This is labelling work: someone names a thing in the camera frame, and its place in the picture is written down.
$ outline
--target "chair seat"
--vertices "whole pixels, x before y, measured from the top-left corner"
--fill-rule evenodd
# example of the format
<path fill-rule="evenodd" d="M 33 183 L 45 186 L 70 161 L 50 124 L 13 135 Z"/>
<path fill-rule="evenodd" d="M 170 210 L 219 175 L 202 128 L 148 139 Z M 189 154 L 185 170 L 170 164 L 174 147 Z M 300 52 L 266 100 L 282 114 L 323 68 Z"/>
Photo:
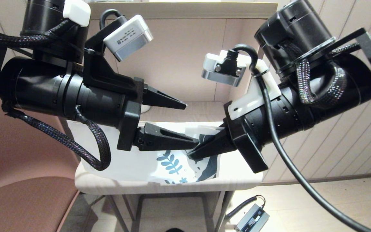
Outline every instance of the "chair seat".
<path fill-rule="evenodd" d="M 78 194 L 64 177 L 27 179 L 0 188 L 0 232 L 53 232 Z"/>

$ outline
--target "white bracket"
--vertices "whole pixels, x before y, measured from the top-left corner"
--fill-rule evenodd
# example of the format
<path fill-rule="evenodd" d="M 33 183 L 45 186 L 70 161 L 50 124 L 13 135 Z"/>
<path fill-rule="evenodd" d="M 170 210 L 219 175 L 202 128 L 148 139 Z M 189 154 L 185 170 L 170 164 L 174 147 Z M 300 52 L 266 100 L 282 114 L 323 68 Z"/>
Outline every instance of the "white bracket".
<path fill-rule="evenodd" d="M 90 23 L 91 8 L 83 0 L 65 0 L 62 16 L 82 27 L 86 27 Z"/>
<path fill-rule="evenodd" d="M 267 65 L 262 59 L 257 61 L 256 69 L 262 73 L 268 70 Z M 265 85 L 270 96 L 270 100 L 277 98 L 281 95 L 281 91 L 277 86 L 274 78 L 270 72 L 267 72 L 262 76 Z M 251 78 L 249 88 L 247 93 L 240 97 L 239 99 L 233 101 L 230 106 L 228 106 L 228 113 L 231 120 L 237 119 L 240 116 L 249 113 L 250 111 L 264 105 L 264 99 L 262 97 L 262 91 L 259 87 L 259 84 L 256 81 L 256 78 Z"/>

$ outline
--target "floor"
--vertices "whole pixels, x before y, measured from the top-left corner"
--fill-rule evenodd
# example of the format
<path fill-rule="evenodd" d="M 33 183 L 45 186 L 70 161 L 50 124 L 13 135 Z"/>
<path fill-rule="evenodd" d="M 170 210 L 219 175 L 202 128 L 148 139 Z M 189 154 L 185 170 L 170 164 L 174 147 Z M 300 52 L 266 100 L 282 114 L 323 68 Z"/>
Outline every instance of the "floor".
<path fill-rule="evenodd" d="M 353 219 L 371 228 L 371 178 L 312 184 L 330 203 Z M 229 210 L 253 195 L 261 194 L 270 218 L 262 232 L 348 232 L 353 231 L 328 214 L 300 185 L 260 186 L 236 191 Z M 165 232 L 178 227 L 185 232 L 206 232 L 200 198 L 146 199 L 141 215 L 141 232 Z M 243 208 L 221 232 L 232 232 L 233 225 L 249 210 Z M 61 232 L 121 232 L 112 208 L 104 197 L 80 195 Z"/>

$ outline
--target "metal frame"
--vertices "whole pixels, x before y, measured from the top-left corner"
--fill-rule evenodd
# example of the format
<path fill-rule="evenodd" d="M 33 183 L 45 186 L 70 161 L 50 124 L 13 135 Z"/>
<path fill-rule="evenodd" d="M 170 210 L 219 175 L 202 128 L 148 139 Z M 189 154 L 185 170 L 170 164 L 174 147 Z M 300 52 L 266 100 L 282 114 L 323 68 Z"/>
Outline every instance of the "metal frame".
<path fill-rule="evenodd" d="M 212 212 L 209 212 L 209 206 L 207 202 L 206 195 L 203 192 L 190 192 L 190 193 L 172 193 L 172 194 L 142 194 L 140 195 L 140 199 L 138 200 L 138 206 L 137 206 L 137 212 L 134 216 L 131 207 L 129 205 L 127 195 L 122 195 L 122 198 L 124 200 L 124 204 L 127 207 L 128 213 L 130 215 L 130 218 L 132 220 L 132 226 L 131 229 L 128 229 L 124 219 L 122 218 L 121 212 L 119 211 L 116 202 L 114 201 L 114 198 L 112 195 L 106 195 L 106 197 L 111 202 L 111 206 L 115 212 L 115 216 L 118 219 L 118 222 L 120 223 L 122 230 L 124 232 L 139 232 L 140 230 L 140 220 L 141 220 L 141 212 L 143 209 L 143 201 L 145 199 L 150 198 L 170 198 L 170 197 L 201 197 L 203 201 L 203 209 L 204 209 L 204 215 L 205 215 L 205 221 L 206 221 L 206 229 L 207 232 L 218 232 L 223 224 L 225 211 L 227 210 L 228 205 L 231 202 L 231 198 L 234 194 L 234 191 L 221 191 L 219 192 L 218 199 L 216 202 L 216 207 Z M 217 222 L 214 227 L 214 213 L 218 205 L 221 203 L 221 210 L 220 215 L 217 219 Z"/>

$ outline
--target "pink chair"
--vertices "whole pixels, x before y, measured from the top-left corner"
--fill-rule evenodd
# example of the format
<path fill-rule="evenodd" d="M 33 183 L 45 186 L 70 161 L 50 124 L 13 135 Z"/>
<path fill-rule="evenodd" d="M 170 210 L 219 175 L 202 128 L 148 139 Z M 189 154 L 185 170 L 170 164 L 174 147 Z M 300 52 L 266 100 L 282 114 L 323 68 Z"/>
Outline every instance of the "pink chair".
<path fill-rule="evenodd" d="M 26 113 L 63 131 L 58 117 Z M 77 166 L 72 151 L 5 116 L 0 102 L 0 232 L 60 231 L 79 194 Z"/>

